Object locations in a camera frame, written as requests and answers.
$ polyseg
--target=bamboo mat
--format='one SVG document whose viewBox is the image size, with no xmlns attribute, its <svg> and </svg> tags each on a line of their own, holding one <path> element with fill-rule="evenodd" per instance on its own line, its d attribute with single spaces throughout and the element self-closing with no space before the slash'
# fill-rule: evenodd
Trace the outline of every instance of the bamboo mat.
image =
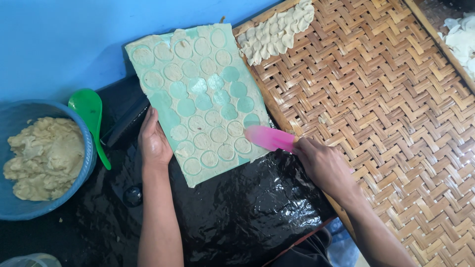
<svg viewBox="0 0 475 267">
<path fill-rule="evenodd" d="M 282 129 L 342 148 L 355 182 L 415 262 L 475 266 L 475 97 L 413 7 L 399 0 L 313 6 L 314 21 L 293 49 L 248 66 L 269 111 Z"/>
</svg>

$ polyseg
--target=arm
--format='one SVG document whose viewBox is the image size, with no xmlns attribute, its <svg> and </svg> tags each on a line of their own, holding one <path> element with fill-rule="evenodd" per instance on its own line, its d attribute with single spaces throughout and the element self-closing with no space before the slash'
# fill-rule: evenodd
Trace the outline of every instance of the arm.
<svg viewBox="0 0 475 267">
<path fill-rule="evenodd" d="M 150 107 L 139 134 L 142 153 L 143 223 L 138 266 L 183 266 L 183 248 L 173 199 L 168 163 L 173 152 Z"/>
<path fill-rule="evenodd" d="M 337 148 L 301 138 L 295 144 L 293 153 L 299 157 L 310 179 L 346 210 L 358 248 L 371 266 L 416 266 L 401 243 L 374 213 Z"/>
</svg>

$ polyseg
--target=cracker dough sheet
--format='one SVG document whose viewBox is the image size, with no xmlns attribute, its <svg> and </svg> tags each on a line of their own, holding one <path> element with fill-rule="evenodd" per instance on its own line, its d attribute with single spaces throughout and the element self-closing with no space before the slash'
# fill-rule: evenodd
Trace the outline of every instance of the cracker dough sheet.
<svg viewBox="0 0 475 267">
<path fill-rule="evenodd" d="M 125 49 L 189 187 L 269 152 L 244 137 L 269 122 L 230 24 L 150 35 Z"/>
</svg>

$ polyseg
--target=black plastic sheet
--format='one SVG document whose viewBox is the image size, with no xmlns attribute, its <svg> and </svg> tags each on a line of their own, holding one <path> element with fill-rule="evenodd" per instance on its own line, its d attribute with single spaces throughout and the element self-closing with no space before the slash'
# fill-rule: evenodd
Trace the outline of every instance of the black plastic sheet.
<svg viewBox="0 0 475 267">
<path fill-rule="evenodd" d="M 131 106 L 143 107 L 136 77 L 99 95 L 102 133 Z M 45 252 L 66 267 L 136 266 L 143 210 L 122 203 L 124 192 L 142 182 L 137 134 L 144 112 L 135 110 L 140 116 L 132 119 L 134 127 L 115 129 L 120 143 L 107 151 L 111 171 L 98 161 L 88 181 L 58 209 L 30 221 L 0 221 L 0 262 Z M 260 266 L 335 216 L 297 158 L 281 150 L 194 189 L 174 157 L 169 172 L 186 266 Z"/>
</svg>

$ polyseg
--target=green ladle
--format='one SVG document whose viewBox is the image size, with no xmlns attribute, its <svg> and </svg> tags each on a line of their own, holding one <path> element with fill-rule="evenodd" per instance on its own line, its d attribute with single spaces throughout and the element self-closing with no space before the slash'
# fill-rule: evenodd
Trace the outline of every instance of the green ladle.
<svg viewBox="0 0 475 267">
<path fill-rule="evenodd" d="M 102 120 L 102 100 L 99 95 L 92 89 L 85 88 L 78 90 L 69 98 L 67 106 L 76 111 L 86 123 L 94 139 L 99 158 L 101 158 L 105 168 L 110 170 L 111 163 L 105 156 L 99 139 L 99 130 L 101 129 Z"/>
</svg>

